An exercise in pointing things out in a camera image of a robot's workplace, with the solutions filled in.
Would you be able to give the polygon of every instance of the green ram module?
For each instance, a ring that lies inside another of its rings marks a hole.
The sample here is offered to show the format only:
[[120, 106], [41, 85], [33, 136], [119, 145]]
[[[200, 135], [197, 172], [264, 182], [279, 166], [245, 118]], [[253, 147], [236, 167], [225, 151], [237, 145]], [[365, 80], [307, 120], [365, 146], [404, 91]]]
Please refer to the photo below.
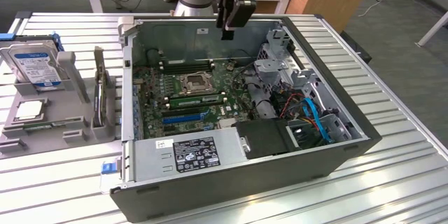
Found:
[[169, 101], [169, 108], [184, 109], [184, 108], [197, 108], [204, 106], [220, 105], [225, 102], [224, 98], [225, 98], [224, 94], [205, 95], [201, 97], [177, 98]]

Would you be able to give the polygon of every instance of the metal table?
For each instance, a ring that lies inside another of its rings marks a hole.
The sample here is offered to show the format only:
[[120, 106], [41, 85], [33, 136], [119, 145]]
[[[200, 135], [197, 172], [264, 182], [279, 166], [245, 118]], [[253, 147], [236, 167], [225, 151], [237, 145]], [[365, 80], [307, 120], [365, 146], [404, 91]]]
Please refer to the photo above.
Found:
[[[76, 51], [84, 77], [93, 76], [92, 49], [101, 46], [109, 73], [120, 76], [116, 27], [121, 15], [33, 13], [29, 19], [15, 21], [11, 31], [40, 35], [56, 30], [65, 50]], [[312, 15], [291, 19], [383, 140], [325, 178], [147, 223], [448, 223], [447, 149], [327, 22]], [[4, 64], [0, 71], [1, 119], [16, 91], [8, 85], [13, 76]], [[0, 223], [127, 222], [99, 188], [100, 164], [119, 154], [120, 141], [115, 141], [0, 160]]]

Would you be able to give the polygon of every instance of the hard drive label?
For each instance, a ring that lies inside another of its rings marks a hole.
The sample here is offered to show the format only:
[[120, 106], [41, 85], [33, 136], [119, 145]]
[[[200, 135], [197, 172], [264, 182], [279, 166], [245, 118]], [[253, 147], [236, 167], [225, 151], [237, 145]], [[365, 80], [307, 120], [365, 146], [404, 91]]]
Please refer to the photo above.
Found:
[[173, 143], [173, 152], [180, 173], [220, 165], [212, 137]]
[[61, 83], [57, 71], [51, 66], [49, 56], [45, 52], [13, 55], [21, 72], [27, 75], [29, 82], [39, 87], [56, 86]]

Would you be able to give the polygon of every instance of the blue pcie slot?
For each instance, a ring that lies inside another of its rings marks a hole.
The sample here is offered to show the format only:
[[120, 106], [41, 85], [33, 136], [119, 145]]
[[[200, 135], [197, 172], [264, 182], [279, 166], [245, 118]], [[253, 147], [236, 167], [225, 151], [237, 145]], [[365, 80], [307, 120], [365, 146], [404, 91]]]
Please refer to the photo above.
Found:
[[191, 122], [191, 121], [200, 121], [201, 120], [201, 115], [196, 114], [196, 115], [184, 115], [184, 116], [179, 116], [176, 118], [164, 118], [161, 120], [163, 124], [169, 124], [169, 123], [184, 123], [184, 122]]

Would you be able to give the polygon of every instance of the blue latch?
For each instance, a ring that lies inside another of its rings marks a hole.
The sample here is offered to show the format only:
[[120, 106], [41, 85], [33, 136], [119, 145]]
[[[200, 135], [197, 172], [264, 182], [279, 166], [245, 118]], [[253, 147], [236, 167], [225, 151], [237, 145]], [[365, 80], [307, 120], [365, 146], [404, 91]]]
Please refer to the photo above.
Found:
[[104, 163], [101, 167], [101, 174], [111, 174], [116, 173], [117, 170], [117, 163]]
[[59, 36], [59, 34], [55, 31], [52, 32], [51, 36], [56, 40], [56, 45], [57, 45], [59, 52], [63, 52], [64, 51], [64, 47], [63, 47], [63, 43], [61, 43], [61, 36]]
[[13, 40], [16, 34], [0, 34], [0, 40]]

